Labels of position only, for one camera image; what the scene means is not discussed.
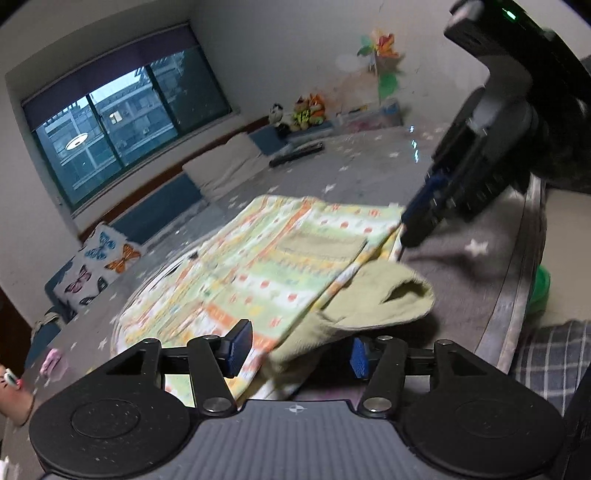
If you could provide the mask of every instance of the green indicator light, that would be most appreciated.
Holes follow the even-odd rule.
[[[515,15],[513,12],[509,12],[508,10],[505,10],[505,9],[503,9],[503,12],[505,12],[507,17],[509,17],[513,21],[517,20],[517,15]]]

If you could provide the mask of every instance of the butterfly pillow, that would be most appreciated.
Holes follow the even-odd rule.
[[[124,273],[144,253],[142,246],[100,223],[72,259],[72,267],[55,286],[56,296],[78,312]]]
[[[109,286],[107,279],[101,273],[101,269],[91,271],[86,263],[80,263],[80,259],[74,259],[72,268],[56,285],[54,292],[61,301],[77,312]]]
[[[143,253],[141,245],[131,242],[124,234],[105,223],[97,225],[79,252],[84,255],[84,261],[91,270],[104,268],[106,272],[103,272],[103,276],[109,281],[122,274]]]

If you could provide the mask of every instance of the white star pattern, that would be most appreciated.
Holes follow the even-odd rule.
[[[472,239],[470,245],[466,245],[464,250],[470,252],[473,257],[477,257],[478,255],[488,255],[488,242],[482,242],[480,244]]]

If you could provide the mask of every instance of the folded blanket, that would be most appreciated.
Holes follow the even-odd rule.
[[[311,307],[324,306],[372,257],[391,254],[400,214],[398,206],[257,197],[199,249],[198,258],[182,260],[133,299],[115,329],[112,353],[146,337],[169,347],[207,333],[225,335],[248,318],[253,348],[238,377],[228,380],[238,398],[267,353]],[[187,378],[167,377],[166,384],[192,403]]]
[[[320,347],[363,330],[422,318],[434,301],[431,285],[408,267],[382,258],[368,262],[325,309],[307,313],[269,353],[246,395],[286,398],[314,370],[323,352]]]

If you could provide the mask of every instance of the patterned blanket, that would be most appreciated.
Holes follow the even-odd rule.
[[[182,346],[195,336],[225,335],[241,318],[254,327],[238,377],[238,398],[264,355],[310,309],[321,309],[370,258],[396,257],[401,208],[328,204],[312,197],[260,196],[124,310],[112,339],[117,354],[143,338]],[[189,379],[166,388],[192,405]]]

